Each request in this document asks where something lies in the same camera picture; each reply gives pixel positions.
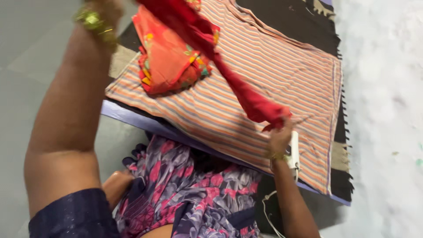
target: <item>purple floral fabric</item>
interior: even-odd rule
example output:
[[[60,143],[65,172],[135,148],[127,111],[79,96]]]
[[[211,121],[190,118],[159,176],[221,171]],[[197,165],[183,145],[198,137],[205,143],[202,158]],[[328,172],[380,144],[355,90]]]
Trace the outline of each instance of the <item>purple floral fabric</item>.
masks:
[[[256,238],[255,221],[238,229],[228,218],[253,210],[260,173],[236,164],[221,173],[194,170],[190,147],[154,135],[148,147],[137,145],[136,159],[123,163],[136,177],[120,202],[116,221],[121,236],[140,237],[173,224],[174,238]],[[187,209],[175,217],[178,208]]]

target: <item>orange striped sheet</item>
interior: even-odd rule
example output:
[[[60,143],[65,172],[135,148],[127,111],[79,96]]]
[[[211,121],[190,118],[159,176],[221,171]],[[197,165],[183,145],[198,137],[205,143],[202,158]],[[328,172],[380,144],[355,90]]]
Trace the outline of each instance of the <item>orange striped sheet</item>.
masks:
[[[340,101],[340,61],[309,44],[287,38],[234,0],[202,0],[201,14],[221,28],[217,49],[257,92],[288,105],[298,125],[300,178],[330,194],[330,151]],[[250,121],[225,79],[212,76],[193,87],[149,97],[141,87],[138,58],[106,89],[109,98],[163,117],[211,148],[271,172],[263,157],[269,135]]]

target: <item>tiled floor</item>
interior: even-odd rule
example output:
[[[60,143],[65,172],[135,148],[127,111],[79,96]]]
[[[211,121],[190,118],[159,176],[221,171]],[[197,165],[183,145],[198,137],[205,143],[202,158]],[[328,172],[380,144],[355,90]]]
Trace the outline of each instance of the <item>tiled floor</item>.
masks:
[[[80,1],[0,1],[0,237],[28,237],[23,162],[38,107],[58,68]],[[136,12],[125,1],[121,30]],[[96,140],[102,181],[144,132],[101,117]]]

